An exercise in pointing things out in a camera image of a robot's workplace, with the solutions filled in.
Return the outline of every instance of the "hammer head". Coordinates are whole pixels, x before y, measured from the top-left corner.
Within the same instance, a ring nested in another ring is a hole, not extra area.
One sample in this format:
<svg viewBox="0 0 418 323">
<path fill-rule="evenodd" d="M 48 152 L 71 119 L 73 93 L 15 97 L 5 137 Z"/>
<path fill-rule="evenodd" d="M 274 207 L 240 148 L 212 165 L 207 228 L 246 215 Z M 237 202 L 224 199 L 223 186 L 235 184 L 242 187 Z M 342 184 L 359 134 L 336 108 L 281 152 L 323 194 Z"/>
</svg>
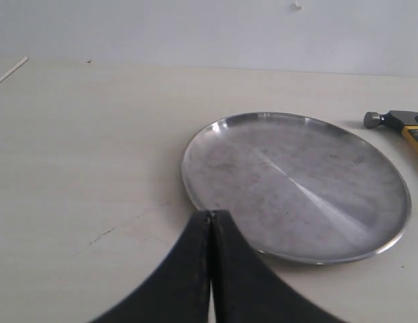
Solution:
<svg viewBox="0 0 418 323">
<path fill-rule="evenodd" d="M 418 112 L 392 110 L 387 114 L 367 112 L 363 120 L 366 128 L 376 128 L 380 124 L 401 132 L 404 126 L 418 126 Z"/>
</svg>

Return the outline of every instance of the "hammer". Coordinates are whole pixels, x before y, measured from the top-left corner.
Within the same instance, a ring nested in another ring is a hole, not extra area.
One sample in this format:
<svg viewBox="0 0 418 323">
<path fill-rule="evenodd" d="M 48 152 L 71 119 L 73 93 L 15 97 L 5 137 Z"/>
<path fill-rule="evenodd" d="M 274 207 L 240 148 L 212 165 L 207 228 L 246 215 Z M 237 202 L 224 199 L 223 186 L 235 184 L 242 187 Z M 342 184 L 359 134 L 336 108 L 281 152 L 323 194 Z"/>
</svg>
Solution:
<svg viewBox="0 0 418 323">
<path fill-rule="evenodd" d="M 390 111 L 387 114 L 367 112 L 363 120 L 368 129 L 376 128 L 380 124 L 395 130 L 409 142 L 418 152 L 418 112 Z"/>
</svg>

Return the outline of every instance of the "wall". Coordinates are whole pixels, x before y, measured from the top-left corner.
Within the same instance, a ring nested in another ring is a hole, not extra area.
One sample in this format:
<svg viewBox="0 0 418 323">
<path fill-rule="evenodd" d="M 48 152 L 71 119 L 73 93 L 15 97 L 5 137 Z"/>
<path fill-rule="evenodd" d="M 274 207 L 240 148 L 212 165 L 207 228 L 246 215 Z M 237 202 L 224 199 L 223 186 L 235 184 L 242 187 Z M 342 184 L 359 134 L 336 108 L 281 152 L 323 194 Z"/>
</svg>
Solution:
<svg viewBox="0 0 418 323">
<path fill-rule="evenodd" d="M 418 76 L 418 0 L 0 0 L 0 53 Z"/>
</svg>

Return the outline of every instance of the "scratched metal surface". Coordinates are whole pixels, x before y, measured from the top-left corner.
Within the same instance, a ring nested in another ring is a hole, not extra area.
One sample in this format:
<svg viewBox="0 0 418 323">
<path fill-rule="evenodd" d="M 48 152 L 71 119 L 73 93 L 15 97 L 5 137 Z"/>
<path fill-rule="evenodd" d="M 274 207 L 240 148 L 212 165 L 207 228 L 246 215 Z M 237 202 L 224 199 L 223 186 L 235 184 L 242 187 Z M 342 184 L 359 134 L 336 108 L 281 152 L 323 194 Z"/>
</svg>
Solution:
<svg viewBox="0 0 418 323">
<path fill-rule="evenodd" d="M 198 209 L 228 209 L 261 252 L 314 264 L 391 247 L 409 218 L 395 167 L 325 122 L 253 113 L 215 122 L 189 143 L 182 178 Z"/>
</svg>

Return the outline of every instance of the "yellow hammer handle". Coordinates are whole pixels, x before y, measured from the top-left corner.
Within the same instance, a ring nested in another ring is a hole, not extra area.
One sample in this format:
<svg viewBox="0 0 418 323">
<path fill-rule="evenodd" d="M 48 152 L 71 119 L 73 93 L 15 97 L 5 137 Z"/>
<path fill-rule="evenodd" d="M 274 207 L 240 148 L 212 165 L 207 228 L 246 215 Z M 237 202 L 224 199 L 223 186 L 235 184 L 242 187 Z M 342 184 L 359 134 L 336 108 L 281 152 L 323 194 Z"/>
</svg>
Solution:
<svg viewBox="0 0 418 323">
<path fill-rule="evenodd" d="M 418 126 L 403 127 L 402 136 L 418 152 Z"/>
</svg>

